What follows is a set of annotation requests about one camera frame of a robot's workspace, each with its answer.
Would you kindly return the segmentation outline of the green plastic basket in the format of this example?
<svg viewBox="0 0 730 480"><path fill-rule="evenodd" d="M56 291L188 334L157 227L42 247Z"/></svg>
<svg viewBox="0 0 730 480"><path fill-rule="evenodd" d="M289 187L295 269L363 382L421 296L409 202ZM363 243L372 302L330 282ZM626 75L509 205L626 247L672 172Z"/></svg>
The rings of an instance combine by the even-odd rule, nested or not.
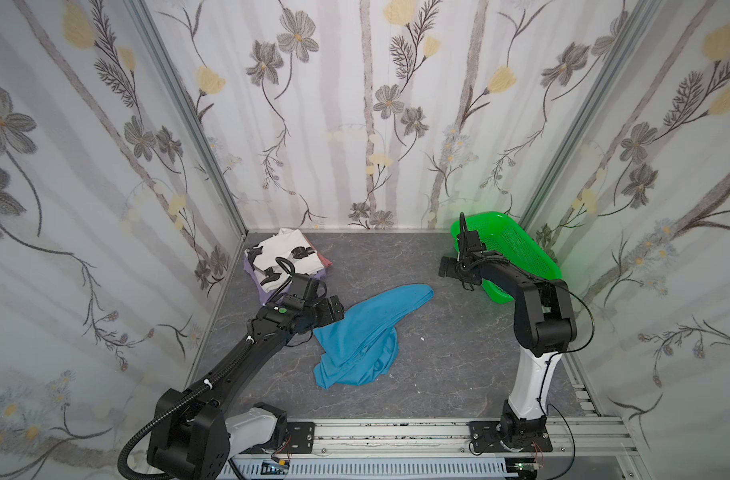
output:
<svg viewBox="0 0 730 480"><path fill-rule="evenodd" d="M486 212L472 216L460 215L464 217L466 226L469 231L476 231L479 236L480 243L484 244L487 251L498 252L506 257L513 265L528 272L534 277L541 277L546 280L561 280L561 270L554 260L523 230L510 216L500 212ZM439 274L449 278L460 279L460 268L457 268L456 261L458 252L460 251L460 243L458 236L461 233L460 217L451 227L451 235L454 240L455 256L444 257L441 261ZM468 288L474 290L474 286L481 285L489 298L498 304L512 303L513 297L497 284L483 280L479 276L479 281L472 284L472 280L466 281ZM557 287L539 287L540 293L543 294L542 309L544 313L550 312L557 314L559 309L564 312L564 300L568 300L567 305L570 306L569 293Z"/></svg>

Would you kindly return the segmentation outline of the blue t shirt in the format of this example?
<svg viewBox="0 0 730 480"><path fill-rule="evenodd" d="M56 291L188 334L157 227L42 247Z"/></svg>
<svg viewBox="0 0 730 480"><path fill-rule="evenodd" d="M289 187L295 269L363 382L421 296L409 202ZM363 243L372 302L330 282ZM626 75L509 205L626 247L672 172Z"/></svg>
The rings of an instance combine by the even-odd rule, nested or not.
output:
<svg viewBox="0 0 730 480"><path fill-rule="evenodd" d="M431 286L400 286L349 308L343 320L314 331L323 348L314 368L323 389L360 386L389 372L399 354L396 325L434 296Z"/></svg>

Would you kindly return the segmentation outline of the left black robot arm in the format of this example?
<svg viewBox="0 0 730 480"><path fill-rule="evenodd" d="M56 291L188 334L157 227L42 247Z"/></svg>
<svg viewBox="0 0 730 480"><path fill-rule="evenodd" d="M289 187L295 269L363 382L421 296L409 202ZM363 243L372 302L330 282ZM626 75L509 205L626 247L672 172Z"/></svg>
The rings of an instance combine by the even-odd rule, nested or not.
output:
<svg viewBox="0 0 730 480"><path fill-rule="evenodd" d="M229 417L227 410L264 365L297 335L340 321L345 308L321 280L295 274L289 290L273 295L249 320L245 336L198 381L170 389L144 432L147 462L157 479L215 479L245 451L282 445L287 415L267 404Z"/></svg>

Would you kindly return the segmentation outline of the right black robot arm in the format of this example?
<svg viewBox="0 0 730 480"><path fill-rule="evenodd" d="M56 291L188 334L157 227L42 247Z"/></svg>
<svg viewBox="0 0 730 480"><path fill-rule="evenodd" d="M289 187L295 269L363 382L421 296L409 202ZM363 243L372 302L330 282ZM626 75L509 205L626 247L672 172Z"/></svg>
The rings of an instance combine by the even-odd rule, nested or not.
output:
<svg viewBox="0 0 730 480"><path fill-rule="evenodd" d="M506 449L521 451L547 433L545 401L554 368L577 337L570 293L564 281L528 273L502 253L487 249L476 231L461 229L457 244L457 256L441 260L441 277L468 286L489 281L514 300L513 329L520 360L498 431Z"/></svg>

